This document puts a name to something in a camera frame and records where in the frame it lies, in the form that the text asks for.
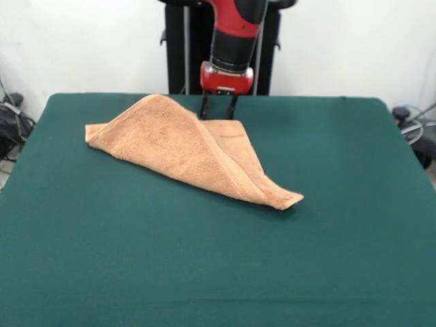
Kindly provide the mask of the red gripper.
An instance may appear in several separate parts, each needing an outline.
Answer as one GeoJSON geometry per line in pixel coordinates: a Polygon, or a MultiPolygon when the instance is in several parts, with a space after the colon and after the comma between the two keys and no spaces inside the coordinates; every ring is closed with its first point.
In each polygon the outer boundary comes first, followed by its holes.
{"type": "Polygon", "coordinates": [[[203,61],[200,67],[200,85],[202,87],[202,103],[200,118],[205,120],[209,110],[208,97],[212,92],[228,91],[233,93],[225,118],[232,120],[239,95],[246,95],[253,86],[254,73],[251,67],[243,73],[229,73],[217,69],[209,61],[203,61]]]}

